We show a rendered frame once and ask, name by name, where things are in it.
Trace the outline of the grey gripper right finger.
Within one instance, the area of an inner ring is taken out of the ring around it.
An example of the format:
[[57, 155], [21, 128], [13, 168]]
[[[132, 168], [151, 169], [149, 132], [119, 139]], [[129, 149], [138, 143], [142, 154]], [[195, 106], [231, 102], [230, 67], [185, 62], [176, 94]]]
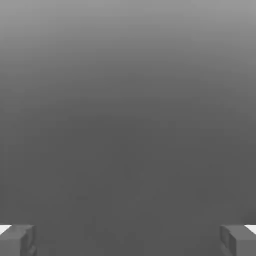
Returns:
[[256, 256], [256, 224], [221, 225], [222, 256]]

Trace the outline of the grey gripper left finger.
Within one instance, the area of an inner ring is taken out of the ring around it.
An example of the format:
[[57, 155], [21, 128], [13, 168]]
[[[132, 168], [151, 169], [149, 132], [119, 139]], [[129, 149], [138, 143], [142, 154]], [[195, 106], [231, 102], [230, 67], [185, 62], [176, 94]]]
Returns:
[[31, 224], [0, 224], [0, 256], [38, 256], [37, 228]]

